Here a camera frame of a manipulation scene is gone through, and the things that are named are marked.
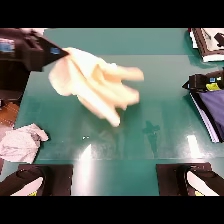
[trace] green table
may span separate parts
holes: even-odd
[[[53,64],[42,73],[33,72],[16,127],[36,123],[49,134],[35,163],[73,163],[73,195],[158,195],[157,163],[208,161],[224,177],[223,145],[211,142],[188,92],[181,88],[189,75],[218,70],[222,63],[203,63],[186,30],[47,30],[45,35],[61,47],[141,68],[145,81],[125,81],[139,90],[141,101],[121,111],[121,124],[113,128],[76,97],[55,92],[48,81]],[[193,146],[192,137],[197,141]],[[0,180],[17,166],[5,163]]]

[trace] yellow sticker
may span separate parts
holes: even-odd
[[[28,196],[37,196],[37,191],[35,191],[35,192],[29,194]]]
[[[217,83],[207,84],[206,87],[208,90],[220,90]]]
[[[195,196],[204,196],[204,195],[198,191],[195,191]]]

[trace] table surface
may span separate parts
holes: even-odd
[[[48,81],[54,64],[30,75],[16,128],[36,123],[49,134],[35,163],[74,164],[72,195],[159,195],[157,163],[210,162],[224,177],[223,144],[211,142],[181,88],[189,75],[216,71],[223,63],[203,63],[186,28],[53,29],[45,35],[61,47],[137,66],[145,75],[144,82],[125,81],[141,100],[120,111],[118,128],[77,97],[58,95]],[[17,167],[5,162],[0,181]]]

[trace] glossy green tabletop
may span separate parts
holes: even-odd
[[[156,163],[208,161],[224,176],[224,159],[217,158],[224,156],[223,144],[211,142],[188,91],[181,88],[189,75],[218,70],[222,63],[203,63],[186,30],[45,31],[61,47],[137,66],[145,81],[125,81],[139,90],[140,103],[120,111],[121,124],[113,128],[77,97],[55,92],[48,81],[53,64],[33,72],[16,128],[36,123],[49,134],[35,163],[74,163],[73,195],[158,195]],[[16,167],[7,162],[0,180]]]

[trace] brown object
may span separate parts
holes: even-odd
[[[192,28],[192,31],[194,33],[195,41],[198,45],[198,49],[202,57],[214,54],[224,55],[224,50],[209,51],[207,49],[207,45],[202,34],[201,28]]]
[[[0,174],[2,172],[3,164],[4,164],[4,160],[0,158]]]
[[[15,124],[17,115],[19,111],[19,106],[9,102],[4,105],[0,110],[0,123],[11,127]]]
[[[53,189],[51,191],[51,196],[70,196],[71,195],[71,185],[72,185],[72,175],[73,175],[73,165],[52,165],[52,164],[21,164],[18,170],[28,170],[35,166],[48,166],[51,168],[54,178],[53,178]]]
[[[192,165],[196,166],[196,169],[212,170],[210,163],[156,164],[160,196],[179,196],[176,169],[180,165]],[[195,196],[194,188],[189,186],[188,191],[189,195]]]

